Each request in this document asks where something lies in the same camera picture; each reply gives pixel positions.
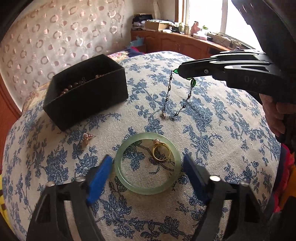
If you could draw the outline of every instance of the jewelry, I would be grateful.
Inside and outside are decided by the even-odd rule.
[[[195,80],[194,78],[189,78],[189,79],[187,79],[187,80],[191,80],[191,83],[190,83],[190,93],[189,93],[189,95],[188,95],[188,97],[187,97],[185,103],[183,104],[182,108],[181,108],[179,111],[176,112],[176,114],[174,114],[174,115],[172,115],[172,116],[167,116],[167,114],[165,113],[165,108],[166,108],[166,103],[168,102],[168,94],[169,94],[169,92],[170,92],[170,90],[171,90],[170,82],[171,82],[172,79],[173,79],[173,72],[177,74],[177,73],[178,73],[178,69],[175,69],[174,71],[171,71],[171,72],[170,72],[170,79],[169,79],[168,92],[167,92],[167,96],[166,96],[166,98],[165,98],[165,104],[164,104],[163,109],[162,109],[162,111],[161,111],[161,113],[162,113],[162,114],[161,114],[161,117],[164,118],[164,119],[174,119],[176,116],[179,115],[179,113],[180,113],[180,111],[181,111],[182,109],[186,108],[187,102],[188,102],[188,100],[189,100],[190,97],[191,97],[192,89],[193,89],[194,86],[196,85],[196,80]]]
[[[84,146],[87,146],[89,144],[89,140],[91,140],[92,138],[94,138],[93,135],[89,134],[89,133],[84,133],[83,137],[82,137],[82,143]]]
[[[153,156],[153,158],[154,158],[155,160],[158,160],[158,161],[160,161],[160,162],[163,162],[163,161],[165,161],[165,160],[167,160],[167,159],[170,158],[170,149],[168,148],[168,146],[167,146],[165,143],[161,142],[159,139],[155,139],[155,140],[153,140],[153,143],[154,143],[155,147],[153,147],[153,149],[152,149],[152,156]],[[166,148],[168,149],[168,151],[169,151],[169,155],[168,155],[168,157],[165,158],[165,159],[163,159],[163,160],[160,160],[160,159],[156,158],[156,156],[155,156],[155,149],[156,149],[157,147],[159,147],[159,146],[164,146],[164,147],[166,147]]]
[[[133,144],[137,141],[140,141],[140,140],[144,140],[144,139],[149,139],[149,140],[159,139],[161,142],[163,142],[164,144],[166,144],[168,146],[169,150],[171,150],[171,153],[172,153],[172,155],[174,157],[174,161],[175,161],[174,171],[171,173],[170,178],[162,185],[156,186],[153,188],[143,188],[143,187],[139,187],[139,186],[134,185],[126,178],[126,176],[124,175],[124,172],[122,171],[122,168],[121,168],[122,156],[123,156],[125,150],[131,144]],[[127,189],[129,189],[135,193],[139,193],[139,194],[143,194],[143,195],[153,195],[153,194],[161,193],[161,192],[171,188],[171,186],[178,179],[178,177],[180,175],[180,171],[181,171],[181,156],[180,156],[179,151],[175,147],[175,145],[168,138],[166,138],[162,135],[159,135],[158,133],[144,132],[144,133],[132,135],[131,137],[126,139],[124,143],[122,143],[122,145],[120,146],[120,148],[118,149],[118,151],[116,153],[116,157],[114,160],[114,167],[115,167],[115,172],[116,172],[118,179]]]
[[[95,78],[98,79],[98,78],[100,78],[100,77],[102,77],[102,76],[103,76],[103,74],[97,74],[97,75],[95,76]],[[66,94],[66,93],[69,92],[70,90],[72,90],[72,89],[76,88],[77,86],[80,86],[80,85],[82,85],[82,84],[84,84],[84,83],[86,83],[86,82],[87,82],[87,81],[86,81],[85,78],[83,77],[82,80],[80,80],[79,82],[75,82],[73,85],[68,85],[68,87],[65,88],[65,89],[61,92],[60,96],[62,96],[63,94]]]

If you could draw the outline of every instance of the wooden cabinet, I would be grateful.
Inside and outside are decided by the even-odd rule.
[[[2,171],[2,157],[8,131],[20,117],[20,111],[14,104],[6,86],[0,76],[0,173]]]
[[[178,52],[179,43],[173,39],[164,37],[160,39],[160,48],[161,48],[161,51]]]
[[[195,39],[186,38],[180,43],[179,53],[191,57],[193,59],[205,58],[207,53],[207,46],[203,44],[196,44]]]
[[[139,36],[144,38],[147,46],[147,53],[157,51],[173,51],[184,54],[193,59],[209,58],[221,51],[229,51],[229,49],[218,44],[195,39],[184,34],[168,34],[163,32],[151,31],[131,31],[131,39],[136,40]]]

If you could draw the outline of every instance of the floral fabric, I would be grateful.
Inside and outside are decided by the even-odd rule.
[[[45,183],[62,184],[85,175],[91,167],[99,165],[106,154],[115,157],[129,136],[141,132],[166,136],[182,157],[189,153],[198,165],[227,182],[249,182],[264,209],[276,177],[280,145],[269,131],[262,107],[256,100],[245,91],[229,89],[224,82],[200,77],[196,78],[190,102],[177,120],[160,117],[170,70],[190,60],[173,52],[122,60],[129,92],[126,102],[89,117],[65,132],[42,110],[43,101],[24,113],[7,136],[3,156],[5,204],[21,241],[26,238]],[[189,89],[188,80],[173,75],[168,114],[180,109]],[[84,132],[95,137],[82,150],[79,145]],[[125,174],[129,179],[134,178],[135,184],[158,185],[173,171],[173,158],[164,163],[155,162],[149,145],[147,140],[136,142],[123,156]],[[205,208],[183,172],[169,190],[144,196],[127,190],[113,171],[91,209],[106,240],[187,241]],[[229,211],[229,202],[225,202],[216,240],[222,240]]]

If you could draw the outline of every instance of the gold ring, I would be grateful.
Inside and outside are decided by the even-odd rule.
[[[161,142],[159,139],[155,139],[155,140],[153,140],[153,143],[154,143],[155,146],[154,146],[153,149],[152,149],[152,156],[153,156],[153,158],[154,158],[155,160],[157,160],[157,161],[165,161],[165,160],[167,160],[167,159],[170,158],[171,151],[170,151],[169,147],[168,147],[165,143]],[[166,159],[160,160],[160,159],[156,158],[154,152],[155,152],[155,149],[156,149],[157,147],[159,147],[159,146],[164,146],[164,147],[166,147],[166,148],[168,149],[168,151],[169,151],[169,155],[168,155],[168,157],[167,157]]]

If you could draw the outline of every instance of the finger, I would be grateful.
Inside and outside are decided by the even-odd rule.
[[[281,114],[278,112],[276,105],[273,103],[268,103],[263,105],[263,109],[268,112],[269,115],[273,116],[274,118],[277,118],[279,120],[284,119],[284,114]]]
[[[286,127],[284,125],[284,123],[279,120],[279,119],[276,119],[270,115],[265,115],[265,118],[266,118],[266,121],[268,123],[268,126],[269,128],[274,128],[276,130],[278,130],[280,133],[284,134],[285,131],[286,131]]]
[[[289,103],[277,103],[276,109],[282,114],[294,114],[296,113],[296,105]]]
[[[263,103],[272,103],[272,97],[269,95],[263,95],[259,94],[260,99],[262,100]]]
[[[277,137],[279,137],[279,136],[281,135],[281,133],[280,133],[277,129],[275,129],[275,128],[273,128],[273,127],[269,127],[269,129],[270,129],[271,132],[272,132],[273,134],[275,134]]]

